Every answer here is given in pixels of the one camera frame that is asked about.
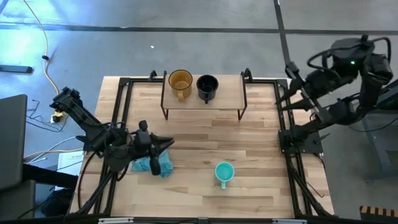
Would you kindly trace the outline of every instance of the black cable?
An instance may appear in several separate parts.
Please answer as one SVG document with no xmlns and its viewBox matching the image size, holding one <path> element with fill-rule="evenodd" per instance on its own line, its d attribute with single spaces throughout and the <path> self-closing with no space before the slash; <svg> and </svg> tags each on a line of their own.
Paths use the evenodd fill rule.
<svg viewBox="0 0 398 224">
<path fill-rule="evenodd" d="M 59 103 L 59 104 L 65 105 L 66 107 L 69 107 L 69 105 L 67 105 L 66 103 L 62 103 L 61 101 L 54 101 L 54 103 Z M 107 123 L 102 123 L 102 124 L 101 123 L 100 124 L 90 124 L 87 121 L 85 121 L 83 118 L 80 118 L 80 120 L 90 126 L 106 126 L 106 125 L 109 125 L 112 123 L 112 122 L 107 122 Z"/>
<path fill-rule="evenodd" d="M 348 127 L 351 128 L 351 129 L 354 130 L 354 131 L 359 131 L 359 132 L 366 133 L 366 132 L 371 132 L 371 131 L 379 131 L 379 130 L 382 130 L 383 128 L 386 128 L 386 127 L 388 127 L 389 125 L 391 125 L 391 124 L 392 124 L 394 121 L 396 121 L 396 120 L 398 120 L 398 118 L 393 119 L 390 123 L 384 125 L 384 126 L 381 127 L 381 128 L 377 128 L 377 129 L 373 129 L 373 130 L 367 130 L 367 131 L 357 130 L 357 129 L 355 129 L 355 128 L 352 128 L 350 125 L 349 125 Z"/>
<path fill-rule="evenodd" d="M 29 212 L 38 209 L 40 206 L 42 206 L 42 205 L 43 205 L 45 202 L 47 202 L 48 200 L 49 200 L 49 198 L 47 198 L 47 199 L 46 199 L 44 202 L 42 202 L 40 205 L 38 205 L 38 206 L 36 206 L 36 207 L 34 207 L 34 208 L 31 208 L 31 209 L 29 209 L 28 211 L 22 213 L 21 215 L 18 216 L 17 219 L 20 219 L 20 218 L 22 218 L 24 215 L 28 214 Z"/>
<path fill-rule="evenodd" d="M 391 63 L 391 41 L 388 37 L 378 37 L 376 39 L 371 40 L 371 42 L 375 43 L 379 40 L 385 40 L 387 42 L 387 60 Z"/>
<path fill-rule="evenodd" d="M 69 116 L 67 116 L 67 118 L 65 118 L 65 122 L 63 123 L 63 125 L 62 125 L 61 129 L 57 129 L 56 131 L 54 131 L 54 130 L 51 130 L 51 129 L 48 129 L 48 128 L 43 128 L 43 127 L 40 127 L 39 125 L 36 125 L 36 124 L 34 124 L 34 123 L 31 123 L 31 122 L 29 122 L 29 121 L 26 121 L 26 123 L 28 123 L 28 124 L 31 124 L 31 125 L 33 125 L 33 126 L 35 126 L 35 127 L 38 127 L 38 128 L 40 128 L 40 129 L 44 129 L 44 130 L 51 131 L 51 132 L 54 132 L 54 133 L 60 133 L 60 132 L 62 132 L 62 131 L 63 131 L 63 128 L 65 127 L 65 125 L 66 125 L 66 123 L 67 123 L 67 120 L 68 120 L 68 118 L 69 118 Z"/>
<path fill-rule="evenodd" d="M 318 65 L 313 65 L 313 64 L 311 64 L 311 62 L 312 62 L 314 59 L 316 59 L 317 57 L 319 57 L 319 56 L 321 56 L 321 55 L 323 55 L 323 54 L 326 54 L 326 53 L 328 53 L 328 52 L 331 52 L 331 51 L 334 51 L 334 50 L 348 50 L 348 49 L 352 49 L 352 48 L 355 48 L 355 47 L 359 47 L 359 46 L 361 46 L 361 45 L 362 45 L 362 44 L 356 44 L 356 45 L 352 45 L 351 47 L 337 47 L 337 48 L 330 48 L 330 49 L 328 49 L 328 50 L 323 50 L 323 51 L 321 51 L 321 52 L 319 52 L 319 53 L 317 53 L 317 54 L 311 56 L 311 57 L 307 60 L 307 65 L 308 65 L 309 67 L 311 67 L 311 68 L 320 69 L 320 70 L 324 70 L 324 71 L 329 71 L 329 72 L 331 72 L 332 74 L 334 74 L 334 75 L 338 78 L 338 80 L 341 80 L 341 76 L 340 76 L 336 71 L 333 71 L 333 70 L 330 69 L 330 68 L 326 68 L 326 67 L 322 67 L 322 66 L 318 66 Z"/>
<path fill-rule="evenodd" d="M 129 168 L 129 165 L 127 165 L 127 166 L 124 168 L 122 175 L 120 175 L 120 177 L 118 177 L 117 181 L 120 181 L 120 180 L 123 179 L 123 177 L 126 175 L 126 172 L 127 172 L 127 169 L 128 169 L 128 168 Z"/>
<path fill-rule="evenodd" d="M 37 115 L 37 116 L 33 117 L 33 115 L 35 115 L 35 113 L 37 112 L 37 109 L 39 108 L 40 101 L 39 100 L 32 100 L 32 101 L 36 102 L 36 106 L 35 106 L 35 108 L 31 108 L 31 109 L 27 109 L 26 110 L 26 111 L 31 111 L 31 114 L 30 115 L 26 115 L 26 117 L 29 118 L 29 119 L 33 119 L 36 122 L 39 122 L 39 123 L 41 123 L 43 125 L 48 126 L 49 128 L 53 128 L 53 129 L 56 130 L 56 131 L 54 131 L 54 130 L 46 129 L 48 131 L 60 132 L 60 129 L 62 129 L 62 127 L 59 124 L 55 123 L 60 129 L 52 126 L 50 122 L 45 122 L 43 116 L 41 116 L 41 115 Z"/>
<path fill-rule="evenodd" d="M 324 108 L 326 109 L 326 108 L 329 108 L 329 107 L 331 107 L 331 106 L 333 106 L 334 104 L 330 104 L 330 105 L 328 105 L 328 106 L 325 106 Z M 310 115 L 310 121 L 312 121 L 312 116 L 315 114 L 316 112 L 313 112 L 311 115 Z"/>
<path fill-rule="evenodd" d="M 85 166 L 83 167 L 83 170 L 81 171 L 81 174 L 80 174 L 79 183 L 77 185 L 77 204 L 78 204 L 79 209 L 81 209 L 81 197 L 80 197 L 81 181 L 83 180 L 83 176 L 84 176 L 84 174 L 86 172 L 87 165 L 93 159 L 94 155 L 95 155 L 95 153 L 93 152 L 91 154 L 91 156 L 87 159 L 87 162 L 86 162 Z"/>
<path fill-rule="evenodd" d="M 71 166 L 73 166 L 73 165 L 76 165 L 76 164 L 79 164 L 79 163 L 81 163 L 81 162 L 83 162 L 83 161 L 72 163 L 72 164 L 70 164 L 70 165 L 67 165 L 67 166 L 65 166 L 65 167 L 61 167 L 61 168 L 59 168 L 59 169 L 56 169 L 55 171 L 58 171 L 58 170 L 62 170 L 62 169 L 65 169 L 65 168 L 71 167 Z"/>
<path fill-rule="evenodd" d="M 318 154 L 318 153 L 314 153 L 314 156 L 318 157 L 318 158 L 321 160 L 321 162 L 322 162 L 322 165 L 323 165 L 323 169 L 324 169 L 324 170 L 326 170 L 326 167 L 325 167 L 325 162 L 323 161 L 322 157 L 321 157 L 321 156 L 319 156 L 319 154 Z"/>
</svg>

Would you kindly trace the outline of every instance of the cloth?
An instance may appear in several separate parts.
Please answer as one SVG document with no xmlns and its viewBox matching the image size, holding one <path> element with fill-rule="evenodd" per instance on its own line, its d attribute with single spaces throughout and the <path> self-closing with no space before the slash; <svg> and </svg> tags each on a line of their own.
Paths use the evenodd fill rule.
<svg viewBox="0 0 398 224">
<path fill-rule="evenodd" d="M 173 171 L 173 164 L 169 158 L 169 153 L 167 150 L 163 151 L 159 156 L 160 164 L 160 176 L 165 178 L 168 177 Z M 144 157 L 137 159 L 132 162 L 132 171 L 135 172 L 145 172 L 150 171 L 149 157 Z"/>
</svg>

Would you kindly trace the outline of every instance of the concrete floor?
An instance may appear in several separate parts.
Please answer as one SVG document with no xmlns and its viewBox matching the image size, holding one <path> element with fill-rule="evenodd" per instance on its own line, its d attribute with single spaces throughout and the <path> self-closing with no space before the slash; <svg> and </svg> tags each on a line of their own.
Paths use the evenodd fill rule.
<svg viewBox="0 0 398 224">
<path fill-rule="evenodd" d="M 151 70 L 169 72 L 185 68 L 192 73 L 238 74 L 249 67 L 256 77 L 285 77 L 283 42 L 280 41 L 273 0 L 31 0 L 44 24 L 110 27 L 253 28 L 263 33 L 204 32 L 90 32 L 47 31 L 49 74 L 59 88 L 68 86 L 81 93 L 85 107 L 94 112 L 102 77 L 105 75 L 149 75 Z M 340 30 L 342 35 L 288 34 L 290 58 L 305 76 L 311 70 L 305 61 L 327 49 L 334 40 L 352 36 L 352 30 L 389 32 L 392 40 L 392 69 L 398 71 L 398 16 L 394 0 L 279 0 L 284 27 L 290 30 Z M 9 0 L 0 13 L 0 63 L 28 65 L 33 74 L 0 72 L 0 98 L 26 94 L 41 102 L 37 114 L 49 118 L 55 91 L 42 71 L 44 37 L 24 23 L 36 23 L 21 0 Z M 385 50 L 378 45 L 377 51 Z M 360 81 L 321 99 L 325 105 L 337 97 L 359 90 Z M 34 106 L 29 101 L 28 107 Z M 359 206 L 398 209 L 398 181 L 363 180 L 377 172 L 376 153 L 364 133 L 344 126 L 332 126 L 323 142 L 326 176 L 335 213 L 359 218 Z M 50 133 L 27 125 L 25 155 L 46 150 L 55 143 L 83 131 L 71 121 L 62 133 Z M 68 141 L 57 149 L 74 149 L 82 144 Z M 40 167 L 54 166 L 58 155 L 49 154 Z"/>
</svg>

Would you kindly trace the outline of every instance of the yellow mug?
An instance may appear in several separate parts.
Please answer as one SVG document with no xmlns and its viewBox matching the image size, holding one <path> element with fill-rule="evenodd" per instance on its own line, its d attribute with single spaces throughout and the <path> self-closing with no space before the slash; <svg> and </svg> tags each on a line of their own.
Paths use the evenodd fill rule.
<svg viewBox="0 0 398 224">
<path fill-rule="evenodd" d="M 169 84 L 179 101 L 191 95 L 192 79 L 191 73 L 186 70 L 176 70 L 169 76 Z"/>
</svg>

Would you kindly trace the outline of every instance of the wire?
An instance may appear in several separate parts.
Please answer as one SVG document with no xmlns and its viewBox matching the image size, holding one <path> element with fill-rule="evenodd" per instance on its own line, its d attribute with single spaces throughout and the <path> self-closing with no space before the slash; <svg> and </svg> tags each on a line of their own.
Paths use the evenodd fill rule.
<svg viewBox="0 0 398 224">
<path fill-rule="evenodd" d="M 36 106 L 35 106 L 35 108 L 31 108 L 31 109 L 26 110 L 27 112 L 28 112 L 28 111 L 31 111 L 31 112 L 32 112 L 29 116 L 26 115 L 26 117 L 29 118 L 29 119 L 33 119 L 33 120 L 35 120 L 35 121 L 37 121 L 37 122 L 39 122 L 39 123 L 42 123 L 42 124 L 44 124 L 44 125 L 46 125 L 46 126 L 48 126 L 48 127 L 50 127 L 50 128 L 54 128 L 55 130 L 59 131 L 58 128 L 56 128 L 56 127 L 54 127 L 53 125 L 51 125 L 52 123 L 50 123 L 50 122 L 45 122 L 43 116 L 38 115 L 38 116 L 34 116 L 34 117 L 33 117 L 33 115 L 35 115 L 35 113 L 37 112 L 37 109 L 39 108 L 40 101 L 39 101 L 39 100 L 32 100 L 32 101 L 33 101 L 33 102 L 36 102 Z"/>
<path fill-rule="evenodd" d="M 42 58 L 44 59 L 44 63 L 43 63 L 43 71 L 44 71 L 44 75 L 47 77 L 47 79 L 50 81 L 50 83 L 52 84 L 52 86 L 55 88 L 55 92 L 57 93 L 57 95 L 59 94 L 59 90 L 58 87 L 56 86 L 56 84 L 54 83 L 54 81 L 50 78 L 50 76 L 47 73 L 47 60 L 49 59 L 49 40 L 47 39 L 47 34 L 45 33 L 44 27 L 42 25 L 42 23 L 40 22 L 39 18 L 36 16 L 35 12 L 32 10 L 32 8 L 29 6 L 29 4 L 26 2 L 26 0 L 23 0 L 26 4 L 26 6 L 29 8 L 29 10 L 32 12 L 33 16 L 36 18 L 37 22 L 39 23 L 40 27 L 43 30 L 43 34 L 45 37 L 45 53 L 42 56 Z"/>
<path fill-rule="evenodd" d="M 65 167 L 61 167 L 61 168 L 59 168 L 59 169 L 56 169 L 55 171 L 58 171 L 58 170 L 62 170 L 62 169 L 65 169 L 65 168 L 71 167 L 71 166 L 73 166 L 73 165 L 76 165 L 76 164 L 79 164 L 79 163 L 81 163 L 81 162 L 83 162 L 83 161 L 75 162 L 75 163 L 73 163 L 73 164 L 70 164 L 70 165 L 67 165 L 67 166 L 65 166 Z"/>
<path fill-rule="evenodd" d="M 129 168 L 129 165 L 127 165 L 125 168 L 124 168 L 124 170 L 123 170 L 123 173 L 120 175 L 120 177 L 118 177 L 116 180 L 117 181 L 120 181 L 120 180 L 122 180 L 123 179 L 123 177 L 126 175 L 126 172 L 127 172 L 127 169 Z"/>
<path fill-rule="evenodd" d="M 322 67 L 322 66 L 318 66 L 318 65 L 313 65 L 313 64 L 311 64 L 311 62 L 312 62 L 314 59 L 316 59 L 317 57 L 319 57 L 319 56 L 321 56 L 321 55 L 323 55 L 323 54 L 325 54 L 325 53 L 328 53 L 328 52 L 331 52 L 331 51 L 334 51 L 334 50 L 348 50 L 348 49 L 352 49 L 352 48 L 354 48 L 354 47 L 359 47 L 359 46 L 361 46 L 361 45 L 362 45 L 362 44 L 356 44 L 356 45 L 352 45 L 351 47 L 337 47 L 337 48 L 330 48 L 330 49 L 328 49 L 328 50 L 323 50 L 323 51 L 321 51 L 321 52 L 319 52 L 319 53 L 317 53 L 317 54 L 311 56 L 311 57 L 307 60 L 307 65 L 308 65 L 309 67 L 311 67 L 311 68 L 316 68 L 316 69 L 320 69 L 320 70 L 324 70 L 324 71 L 329 71 L 329 72 L 333 73 L 339 80 L 341 80 L 341 76 L 340 76 L 337 72 L 333 71 L 333 70 L 330 69 L 330 68 L 326 68 L 326 67 Z"/>
<path fill-rule="evenodd" d="M 94 155 L 95 155 L 95 153 L 93 152 L 91 154 L 91 156 L 87 159 L 87 162 L 86 162 L 85 166 L 83 167 L 83 170 L 81 171 L 81 174 L 80 174 L 79 183 L 77 185 L 77 205 L 78 205 L 79 209 L 81 209 L 81 196 L 80 196 L 81 181 L 83 180 L 83 176 L 86 172 L 87 166 L 90 163 L 90 161 L 93 159 Z"/>
<path fill-rule="evenodd" d="M 61 129 L 57 129 L 56 131 L 51 130 L 51 129 L 48 129 L 48 128 L 40 127 L 39 125 L 36 125 L 36 124 L 31 123 L 31 122 L 29 122 L 29 121 L 26 121 L 26 123 L 31 124 L 31 125 L 33 125 L 33 126 L 35 126 L 35 127 L 40 128 L 40 129 L 44 129 L 44 130 L 51 131 L 51 132 L 54 132 L 54 133 L 60 133 L 60 132 L 62 132 L 63 128 L 65 127 L 68 118 L 69 118 L 69 116 L 67 116 L 67 118 L 65 118 L 65 122 L 63 123 Z"/>
<path fill-rule="evenodd" d="M 65 139 L 65 140 L 62 140 L 62 141 L 56 143 L 56 144 L 55 144 L 54 146 L 52 146 L 50 149 L 47 149 L 47 151 L 51 151 L 53 148 L 55 148 L 55 147 L 61 145 L 62 143 L 66 142 L 66 141 L 69 141 L 69 140 L 72 140 L 72 139 L 75 139 L 75 138 L 76 138 L 76 136 L 67 138 L 67 139 Z M 36 161 L 38 158 L 42 157 L 44 154 L 45 154 L 45 153 L 43 152 L 43 153 L 41 153 L 40 155 L 36 156 L 36 157 L 33 158 L 31 161 L 29 161 L 28 164 L 31 164 L 32 162 Z"/>
<path fill-rule="evenodd" d="M 319 154 L 317 154 L 317 153 L 314 153 L 314 156 L 318 157 L 318 158 L 321 160 L 322 165 L 323 165 L 323 169 L 326 169 L 326 167 L 325 167 L 325 162 L 323 161 L 322 157 L 319 156 Z"/>
<path fill-rule="evenodd" d="M 398 120 L 398 118 L 396 118 L 396 119 L 393 119 L 390 123 L 388 123 L 388 124 L 386 124 L 386 125 L 384 125 L 383 127 L 381 127 L 381 128 L 376 128 L 376 129 L 373 129 L 373 130 L 358 130 L 358 129 L 355 129 L 355 128 L 353 128 L 353 127 L 351 127 L 350 125 L 348 126 L 350 129 L 352 129 L 352 130 L 354 130 L 354 131 L 359 131 L 359 132 L 363 132 L 363 133 L 366 133 L 366 132 L 371 132 L 371 131 L 380 131 L 380 130 L 382 130 L 382 129 L 384 129 L 384 128 L 386 128 L 386 127 L 388 127 L 389 125 L 391 125 L 394 121 L 396 121 L 396 120 Z"/>
<path fill-rule="evenodd" d="M 387 42 L 387 60 L 390 63 L 391 62 L 391 41 L 388 37 L 379 37 L 379 38 L 371 40 L 371 42 L 375 43 L 379 40 L 385 40 Z"/>
<path fill-rule="evenodd" d="M 325 106 L 324 109 L 329 108 L 329 107 L 331 107 L 331 106 L 333 106 L 333 104 L 330 104 L 330 105 L 328 105 L 328 106 Z M 316 112 L 313 112 L 313 113 L 310 115 L 310 121 L 312 121 L 312 116 L 313 116 L 315 113 L 316 113 Z"/>
<path fill-rule="evenodd" d="M 38 209 L 40 206 L 42 206 L 42 205 L 43 205 L 45 202 L 47 202 L 48 200 L 49 200 L 49 198 L 47 198 L 46 200 L 44 200 L 44 202 L 40 203 L 40 205 L 38 205 L 38 206 L 36 206 L 36 207 L 34 207 L 34 208 L 31 208 L 31 209 L 29 209 L 28 211 L 22 213 L 21 215 L 18 216 L 17 219 L 20 219 L 20 218 L 22 218 L 24 215 L 28 214 L 29 212 Z"/>
<path fill-rule="evenodd" d="M 28 158 L 28 157 L 30 157 L 30 156 L 34 156 L 34 155 L 39 154 L 39 153 L 44 153 L 44 154 L 46 154 L 46 153 L 54 153 L 54 152 L 77 152 L 77 151 L 82 151 L 82 150 L 83 150 L 83 148 L 72 149 L 72 150 L 39 151 L 39 152 L 35 152 L 35 153 L 32 153 L 32 154 L 30 154 L 30 155 L 25 156 L 24 159 L 26 159 L 26 158 Z"/>
</svg>

